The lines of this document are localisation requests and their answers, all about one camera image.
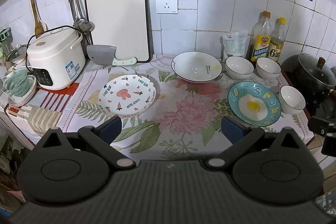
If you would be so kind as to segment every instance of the power cord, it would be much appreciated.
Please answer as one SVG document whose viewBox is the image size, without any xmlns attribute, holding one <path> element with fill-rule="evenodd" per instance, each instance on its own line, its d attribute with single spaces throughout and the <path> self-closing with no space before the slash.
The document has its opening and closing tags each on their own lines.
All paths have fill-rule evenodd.
<svg viewBox="0 0 336 224">
<path fill-rule="evenodd" d="M 80 33 L 83 35 L 83 37 L 85 38 L 85 40 L 86 40 L 86 44 L 87 44 L 87 45 L 90 45 L 90 44 L 89 44 L 89 41 L 88 41 L 88 39 L 87 39 L 87 37 L 85 36 L 85 33 L 84 33 L 82 30 L 77 29 L 77 28 L 75 28 L 75 27 L 73 27 L 73 26 L 64 25 L 64 26 L 61 26 L 61 27 L 56 27 L 56 28 L 53 28 L 53 29 L 51 29 L 51 30 L 47 30 L 47 31 L 40 32 L 40 33 L 37 33 L 37 34 L 32 35 L 32 36 L 29 38 L 29 40 L 28 40 L 28 43 L 27 43 L 27 49 L 28 49 L 28 47 L 29 47 L 29 43 L 31 42 L 31 40 L 32 40 L 34 37 L 36 37 L 37 35 L 44 34 L 44 33 L 51 32 L 51 31 L 54 31 L 54 30 L 57 30 L 57 29 L 61 29 L 61 28 L 65 28 L 65 27 L 72 28 L 72 29 L 74 29 L 74 30 L 80 32 Z M 35 74 L 28 68 L 28 66 L 27 66 L 27 60 L 28 60 L 28 54 L 27 54 L 27 51 L 26 51 L 26 68 L 27 68 L 27 70 L 29 70 L 33 75 L 35 75 Z"/>
</svg>

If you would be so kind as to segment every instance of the cutting board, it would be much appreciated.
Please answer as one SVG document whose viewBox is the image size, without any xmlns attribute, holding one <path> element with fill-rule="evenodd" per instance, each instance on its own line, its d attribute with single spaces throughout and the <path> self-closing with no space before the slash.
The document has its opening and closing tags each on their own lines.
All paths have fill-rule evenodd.
<svg viewBox="0 0 336 224">
<path fill-rule="evenodd" d="M 93 23 L 94 45 L 117 47 L 118 59 L 136 57 L 149 62 L 148 0 L 84 0 L 87 19 Z"/>
</svg>

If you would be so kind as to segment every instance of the white plate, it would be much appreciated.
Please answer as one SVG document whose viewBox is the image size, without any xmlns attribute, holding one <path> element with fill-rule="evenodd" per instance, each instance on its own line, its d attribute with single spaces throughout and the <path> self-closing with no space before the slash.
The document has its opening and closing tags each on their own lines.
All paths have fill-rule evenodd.
<svg viewBox="0 0 336 224">
<path fill-rule="evenodd" d="M 16 97 L 13 94 L 10 94 L 8 97 L 8 103 L 10 106 L 18 107 L 23 106 L 28 103 L 29 100 L 34 96 L 36 91 L 36 77 L 34 75 L 28 75 L 29 83 L 31 84 L 28 92 L 22 97 Z"/>
<path fill-rule="evenodd" d="M 141 75 L 123 75 L 104 85 L 98 104 L 107 114 L 130 118 L 145 111 L 154 101 L 154 84 Z"/>
<path fill-rule="evenodd" d="M 203 52 L 181 53 L 172 60 L 171 67 L 178 76 L 193 83 L 209 82 L 222 72 L 221 63 Z"/>
</svg>

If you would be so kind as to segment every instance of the bottle label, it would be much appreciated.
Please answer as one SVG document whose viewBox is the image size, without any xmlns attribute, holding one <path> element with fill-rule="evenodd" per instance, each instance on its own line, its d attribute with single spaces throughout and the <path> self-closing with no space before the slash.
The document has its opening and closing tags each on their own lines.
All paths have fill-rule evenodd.
<svg viewBox="0 0 336 224">
<path fill-rule="evenodd" d="M 282 50 L 282 45 L 276 45 L 271 42 L 269 44 L 269 49 L 268 49 L 268 58 L 277 62 L 279 60 L 281 50 Z"/>
<path fill-rule="evenodd" d="M 251 61 L 257 61 L 259 57 L 265 57 L 268 52 L 270 37 L 267 35 L 257 35 L 253 47 Z"/>
</svg>

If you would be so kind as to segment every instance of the green colander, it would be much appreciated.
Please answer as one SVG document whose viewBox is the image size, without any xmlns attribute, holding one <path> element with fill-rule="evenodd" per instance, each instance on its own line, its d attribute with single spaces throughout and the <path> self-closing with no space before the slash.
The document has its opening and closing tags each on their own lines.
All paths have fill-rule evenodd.
<svg viewBox="0 0 336 224">
<path fill-rule="evenodd" d="M 19 70 L 11 78 L 8 79 L 6 88 L 16 97 L 22 97 L 30 89 L 27 71 Z"/>
</svg>

